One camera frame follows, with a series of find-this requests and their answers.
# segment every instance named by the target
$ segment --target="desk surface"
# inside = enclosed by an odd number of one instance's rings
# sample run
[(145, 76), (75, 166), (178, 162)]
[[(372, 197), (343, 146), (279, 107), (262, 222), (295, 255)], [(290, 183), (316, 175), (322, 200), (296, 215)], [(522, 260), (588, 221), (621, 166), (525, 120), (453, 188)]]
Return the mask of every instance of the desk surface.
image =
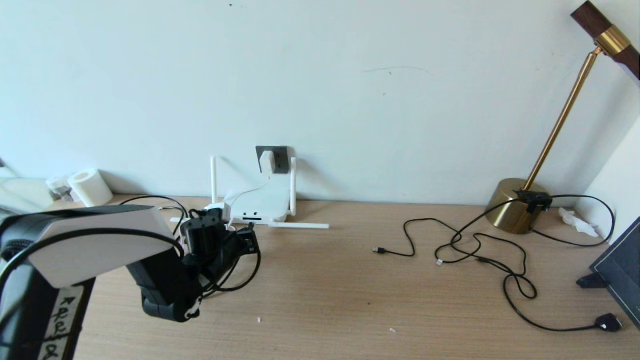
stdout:
[[(178, 199), (188, 209), (208, 204), (205, 198)], [(76, 359), (640, 359), (639, 332), (608, 292), (575, 284), (590, 274), (589, 265), (605, 245), (585, 249), (535, 234), (510, 235), (484, 219), (470, 228), (515, 240), (527, 250), (527, 274), (539, 297), (524, 299), (515, 284), (510, 293), (534, 321), (577, 327), (614, 313), (625, 321), (617, 333), (554, 333), (525, 323), (502, 294), (504, 273), (471, 260), (436, 265), (433, 251), (452, 235), (436, 223), (410, 225), (414, 258), (371, 251), (408, 251), (405, 220), (436, 217), (461, 227), (482, 210), (301, 201), (295, 221), (328, 222), (332, 228), (257, 226), (262, 267), (254, 281), (205, 300), (201, 316), (187, 323), (147, 316), (125, 268), (98, 277)], [(166, 217), (172, 216), (177, 215), (167, 210)], [(538, 229), (594, 241), (564, 225), (555, 211), (541, 216)], [(513, 246), (487, 240), (479, 254), (520, 269)], [(255, 258), (243, 258), (227, 285), (243, 282), (254, 264)]]

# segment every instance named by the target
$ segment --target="cable connector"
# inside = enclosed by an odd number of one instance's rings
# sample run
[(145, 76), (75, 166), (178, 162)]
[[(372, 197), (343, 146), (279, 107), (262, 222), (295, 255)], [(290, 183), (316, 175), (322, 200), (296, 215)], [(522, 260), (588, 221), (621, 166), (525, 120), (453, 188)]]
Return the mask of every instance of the cable connector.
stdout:
[(613, 315), (612, 313), (602, 315), (601, 317), (597, 318), (595, 325), (598, 326), (602, 331), (607, 332), (616, 332), (622, 329), (622, 323), (620, 322), (620, 320), (618, 320), (618, 318), (616, 318), (616, 315)]
[(551, 195), (545, 192), (525, 192), (517, 191), (518, 199), (527, 204), (527, 212), (533, 214), (538, 207), (541, 207), (542, 211), (549, 211), (553, 198)]

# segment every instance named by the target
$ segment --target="brass lamp base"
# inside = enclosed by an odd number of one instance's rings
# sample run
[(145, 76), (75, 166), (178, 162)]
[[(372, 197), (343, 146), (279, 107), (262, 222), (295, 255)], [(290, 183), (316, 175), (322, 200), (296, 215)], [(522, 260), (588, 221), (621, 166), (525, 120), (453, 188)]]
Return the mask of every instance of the brass lamp base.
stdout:
[[(518, 195), (515, 192), (522, 189), (525, 183), (526, 181), (523, 179), (502, 180), (495, 189), (487, 209), (500, 203), (517, 199)], [(537, 184), (532, 184), (529, 190), (532, 192), (547, 192), (546, 189)], [(489, 220), (493, 226), (507, 233), (526, 234), (533, 228), (533, 225), (538, 219), (538, 215), (540, 215), (542, 211), (542, 207), (543, 206), (538, 206), (533, 213), (528, 213), (527, 204), (514, 201), (487, 214), (486, 219)]]

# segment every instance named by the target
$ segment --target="power adapter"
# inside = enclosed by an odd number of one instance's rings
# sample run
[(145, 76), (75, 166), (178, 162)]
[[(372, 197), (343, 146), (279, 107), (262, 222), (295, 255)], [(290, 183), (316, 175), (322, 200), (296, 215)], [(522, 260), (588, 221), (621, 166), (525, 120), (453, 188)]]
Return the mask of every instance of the power adapter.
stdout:
[(260, 169), (266, 177), (271, 177), (276, 170), (276, 157), (273, 151), (266, 150), (260, 156)]

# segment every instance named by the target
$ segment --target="cable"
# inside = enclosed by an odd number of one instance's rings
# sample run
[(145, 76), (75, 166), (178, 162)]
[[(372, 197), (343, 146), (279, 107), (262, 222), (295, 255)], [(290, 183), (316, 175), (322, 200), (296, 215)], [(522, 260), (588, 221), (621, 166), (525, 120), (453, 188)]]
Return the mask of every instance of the cable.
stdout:
[[(611, 215), (611, 230), (609, 231), (609, 235), (601, 242), (596, 243), (596, 244), (589, 244), (589, 245), (583, 245), (583, 244), (578, 244), (578, 243), (572, 243), (569, 241), (564, 241), (564, 240), (560, 240), (557, 238), (554, 238), (552, 236), (543, 234), (535, 229), (531, 229), (532, 232), (539, 234), (541, 236), (544, 236), (546, 238), (549, 238), (551, 240), (555, 240), (555, 241), (560, 241), (562, 243), (567, 243), (570, 245), (576, 245), (576, 246), (581, 246), (581, 247), (594, 247), (594, 246), (598, 246), (601, 245), (607, 241), (609, 241), (609, 239), (611, 238), (611, 236), (613, 235), (613, 231), (615, 228), (615, 215), (613, 213), (613, 210), (602, 200), (597, 199), (596, 197), (592, 197), (592, 196), (588, 196), (588, 195), (556, 195), (553, 196), (552, 198), (563, 198), (563, 197), (577, 197), (577, 198), (589, 198), (589, 199), (595, 199), (597, 201), (599, 201), (601, 204), (603, 204), (607, 210), (609, 211), (609, 214)], [(435, 218), (417, 218), (417, 219), (412, 219), (412, 220), (408, 220), (404, 223), (403, 225), (403, 229), (404, 229), (404, 233), (407, 237), (407, 239), (409, 240), (410, 244), (411, 244), (411, 248), (412, 248), (412, 253), (411, 254), (401, 254), (401, 253), (397, 253), (397, 252), (392, 252), (389, 250), (386, 250), (384, 248), (375, 248), (374, 251), (378, 252), (380, 254), (384, 254), (384, 253), (390, 253), (390, 254), (395, 254), (395, 255), (400, 255), (400, 256), (405, 256), (405, 257), (412, 257), (415, 255), (415, 245), (413, 243), (413, 240), (411, 238), (411, 236), (409, 235), (409, 232), (407, 231), (407, 225), (412, 223), (412, 222), (418, 222), (418, 221), (435, 221), (438, 222), (439, 224), (446, 226), (447, 228), (449, 228), (450, 230), (454, 231), (455, 234), (452, 236), (451, 240), (449, 241), (449, 243), (446, 243), (444, 245), (439, 246), (435, 251), (434, 251), (434, 256), (436, 257), (436, 259), (438, 260), (438, 264), (441, 265), (443, 263), (448, 263), (448, 264), (453, 264), (453, 263), (459, 263), (460, 261), (464, 261), (468, 258), (475, 258), (477, 261), (481, 262), (481, 263), (486, 263), (489, 264), (497, 269), (499, 269), (500, 271), (506, 272), (507, 276), (505, 276), (505, 278), (502, 281), (502, 292), (504, 293), (504, 296), (506, 297), (507, 301), (509, 302), (509, 305), (511, 306), (511, 308), (516, 312), (516, 314), (522, 318), (523, 320), (525, 320), (527, 323), (539, 328), (539, 329), (543, 329), (543, 330), (547, 330), (547, 331), (554, 331), (554, 332), (573, 332), (573, 331), (584, 331), (584, 330), (591, 330), (591, 329), (602, 329), (605, 331), (617, 331), (618, 329), (620, 329), (620, 323), (618, 321), (618, 319), (612, 315), (612, 314), (606, 314), (603, 316), (600, 316), (596, 319), (596, 322), (593, 325), (589, 325), (589, 326), (584, 326), (584, 327), (573, 327), (573, 328), (568, 328), (568, 329), (554, 329), (551, 327), (547, 327), (544, 325), (540, 325), (532, 320), (530, 320), (528, 317), (526, 317), (514, 304), (514, 302), (511, 300), (511, 296), (509, 295), (509, 291), (507, 290), (507, 283), (509, 281), (509, 279), (513, 278), (515, 279), (517, 285), (518, 285), (518, 290), (520, 292), (520, 294), (522, 296), (524, 296), (527, 299), (533, 300), (536, 297), (538, 297), (538, 289), (535, 287), (535, 285), (533, 284), (533, 282), (531, 280), (529, 280), (525, 275), (527, 273), (527, 252), (526, 250), (521, 247), (520, 245), (518, 245), (517, 243), (510, 241), (510, 240), (506, 240), (506, 239), (502, 239), (502, 238), (498, 238), (495, 236), (491, 236), (488, 234), (483, 234), (483, 233), (475, 233), (473, 235), (475, 241), (477, 242), (477, 248), (475, 250), (473, 250), (472, 252), (467, 252), (464, 250), (459, 249), (458, 247), (456, 247), (456, 244), (458, 242), (460, 242), (462, 240), (462, 232), (464, 230), (466, 230), (467, 228), (469, 228), (471, 225), (473, 225), (474, 223), (476, 223), (478, 220), (480, 220), (481, 218), (483, 218), (484, 216), (486, 216), (487, 214), (491, 213), (492, 211), (495, 211), (498, 208), (501, 208), (503, 206), (505, 206), (506, 204), (509, 204), (511, 202), (514, 201), (518, 201), (519, 199), (513, 199), (513, 200), (509, 200), (506, 202), (503, 202), (501, 204), (498, 204), (488, 210), (486, 210), (484, 213), (482, 213), (481, 215), (479, 215), (478, 217), (476, 217), (475, 219), (471, 220), (467, 225), (463, 226), (460, 230), (455, 230), (453, 227), (445, 224), (444, 222), (435, 219)], [(480, 251), (481, 247), (482, 247), (482, 241), (479, 239), (480, 236), (484, 236), (486, 238), (489, 239), (493, 239), (493, 240), (499, 240), (499, 241), (503, 241), (505, 243), (508, 243), (510, 245), (516, 246), (520, 252), (522, 253), (522, 272), (517, 273), (515, 271), (513, 271), (510, 267), (508, 267), (507, 265), (505, 265), (504, 263), (501, 263), (500, 261), (494, 260), (494, 259), (490, 259), (490, 258), (485, 258), (482, 256), (478, 256), (476, 255), (478, 253), (478, 251)], [(453, 250), (464, 254), (464, 256), (462, 258), (459, 259), (455, 259), (455, 260), (443, 260), (438, 256), (438, 253), (444, 249), (445, 247), (451, 247)], [(527, 293), (523, 287), (522, 287), (522, 283), (521, 281), (525, 282), (529, 288), (531, 289), (531, 294)]]
[(184, 220), (184, 218), (188, 214), (187, 209), (185, 209), (184, 206), (178, 200), (175, 200), (175, 199), (172, 199), (172, 198), (166, 197), (166, 196), (160, 196), (160, 195), (138, 196), (138, 197), (134, 197), (134, 198), (129, 199), (129, 200), (125, 200), (125, 201), (121, 202), (119, 205), (124, 205), (124, 204), (127, 204), (129, 202), (132, 202), (132, 201), (135, 201), (135, 200), (140, 200), (140, 199), (165, 199), (165, 200), (173, 201), (174, 203), (176, 203), (180, 207), (180, 210), (182, 211), (182, 215), (180, 216), (180, 221), (178, 221), (178, 224), (173, 229), (173, 235), (175, 236), (175, 234), (178, 232), (178, 229), (180, 229), (180, 225), (182, 225), (182, 221)]
[(244, 283), (242, 283), (241, 285), (235, 286), (233, 288), (220, 288), (218, 286), (215, 286), (215, 290), (216, 291), (221, 291), (221, 292), (232, 292), (232, 291), (237, 291), (240, 290), (242, 288), (244, 288), (245, 286), (249, 285), (249, 283), (253, 280), (253, 278), (256, 276), (256, 274), (258, 273), (258, 270), (260, 270), (260, 262), (262, 261), (262, 253), (260, 251), (255, 253), (256, 255), (258, 255), (258, 258), (256, 259), (255, 262), (255, 268), (253, 269), (253, 273), (251, 274), (251, 276), (249, 277), (249, 279), (247, 279), (247, 281), (245, 281)]
[(201, 217), (202, 216), (202, 211), (199, 211), (199, 210), (196, 210), (196, 209), (190, 209), (189, 210), (189, 217), (196, 218), (195, 215), (198, 215), (197, 217)]
[(540, 236), (543, 236), (543, 237), (545, 237), (547, 239), (551, 239), (551, 240), (554, 240), (554, 241), (559, 241), (561, 243), (565, 243), (565, 244), (569, 244), (569, 245), (580, 246), (580, 247), (594, 247), (594, 246), (601, 245), (601, 244), (611, 240), (611, 236), (613, 236), (613, 230), (616, 227), (616, 215), (613, 213), (613, 210), (609, 207), (609, 205), (607, 205), (604, 201), (598, 199), (597, 197), (593, 197), (593, 196), (589, 196), (589, 195), (556, 195), (556, 196), (551, 196), (551, 197), (552, 198), (578, 197), (578, 198), (585, 198), (585, 199), (594, 199), (594, 200), (599, 201), (602, 205), (604, 205), (607, 208), (607, 210), (609, 210), (609, 214), (611, 216), (611, 230), (609, 231), (609, 235), (607, 235), (607, 237), (604, 240), (602, 240), (601, 242), (599, 242), (599, 243), (595, 243), (595, 244), (578, 244), (578, 243), (572, 243), (570, 241), (565, 241), (565, 240), (560, 240), (560, 239), (554, 238), (553, 236), (549, 236), (547, 234), (543, 234), (543, 233), (541, 233), (541, 232), (539, 232), (539, 231), (537, 231), (535, 229), (531, 229), (532, 232), (534, 232), (534, 233), (536, 233), (536, 234), (538, 234)]
[[(227, 276), (225, 276), (225, 278), (218, 284), (219, 288), (222, 287), (227, 282), (227, 280), (229, 280), (229, 277), (231, 277), (231, 274), (233, 274), (234, 270), (236, 269), (236, 266), (238, 265), (238, 262), (240, 262), (240, 259), (234, 262), (234, 266), (231, 266), (231, 269), (229, 269), (229, 271), (227, 272)], [(205, 293), (202, 295), (202, 298), (206, 299), (207, 297), (210, 297), (211, 295), (213, 295), (216, 291), (217, 289), (214, 288), (214, 285), (210, 284), (205, 290)]]
[(242, 196), (242, 195), (244, 195), (244, 194), (246, 194), (246, 193), (251, 193), (251, 192), (256, 192), (256, 191), (258, 191), (258, 190), (262, 189), (263, 187), (267, 186), (267, 184), (269, 184), (269, 182), (270, 182), (270, 181), (271, 181), (271, 176), (269, 176), (269, 177), (267, 178), (267, 182), (266, 182), (266, 183), (264, 183), (264, 185), (260, 186), (259, 188), (255, 188), (255, 189), (253, 189), (253, 190), (248, 190), (248, 191), (245, 191), (245, 192), (241, 192), (241, 193), (239, 193), (238, 195), (236, 195), (236, 198), (234, 199), (234, 201), (233, 201), (233, 202), (231, 203), (231, 205), (229, 205), (229, 206), (231, 206), (231, 207), (233, 208), (233, 206), (234, 206), (234, 204), (236, 203), (236, 201), (237, 201), (238, 199), (240, 199), (240, 196)]
[(176, 240), (167, 238), (160, 234), (152, 233), (150, 231), (142, 231), (142, 230), (134, 230), (134, 229), (118, 229), (118, 228), (97, 228), (97, 229), (85, 229), (85, 230), (76, 230), (69, 231), (67, 233), (58, 234), (55, 236), (51, 236), (50, 238), (38, 241), (31, 245), (30, 247), (24, 249), (19, 252), (16, 256), (14, 256), (7, 264), (5, 265), (2, 273), (0, 274), (0, 299), (2, 298), (2, 294), (4, 291), (4, 286), (6, 285), (7, 280), (11, 273), (18, 269), (20, 265), (27, 260), (28, 257), (35, 254), (39, 250), (42, 250), (48, 246), (51, 246), (55, 243), (59, 243), (61, 241), (69, 240), (72, 238), (79, 238), (81, 236), (90, 236), (90, 235), (131, 235), (131, 236), (141, 236), (145, 238), (154, 238), (165, 243), (169, 243), (173, 245), (178, 250), (180, 254), (180, 258), (184, 257), (184, 250), (180, 246)]

